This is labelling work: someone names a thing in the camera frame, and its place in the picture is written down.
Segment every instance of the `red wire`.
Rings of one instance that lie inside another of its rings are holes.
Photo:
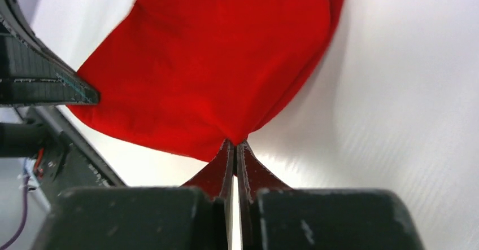
[[[38,167],[40,166],[40,162],[42,161],[44,151],[45,151],[44,148],[40,148],[40,151],[38,152],[37,160],[35,161],[35,165],[33,166],[34,173],[38,172]]]

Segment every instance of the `gray floor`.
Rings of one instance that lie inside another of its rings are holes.
[[[33,20],[38,0],[19,0],[25,18]],[[11,109],[0,109],[1,122],[15,122],[15,113]],[[21,221],[21,173],[20,159],[0,159],[0,245],[9,240],[18,229]],[[8,250],[26,250],[31,247],[46,216],[46,208],[39,204],[36,194],[28,197],[27,224],[18,240]]]

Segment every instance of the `white table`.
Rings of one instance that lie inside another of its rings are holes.
[[[33,28],[76,69],[131,4],[41,0]],[[204,166],[62,110],[129,185],[180,185]],[[347,0],[321,71],[250,143],[294,187],[391,189],[428,249],[477,249],[478,118],[479,0]]]

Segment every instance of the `black cylinder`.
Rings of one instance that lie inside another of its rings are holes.
[[[0,158],[32,157],[47,136],[40,124],[0,123]]]

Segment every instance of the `red cloth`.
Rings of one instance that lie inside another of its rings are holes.
[[[211,161],[277,115],[325,53],[343,0],[136,0],[78,75],[69,106],[102,133]]]

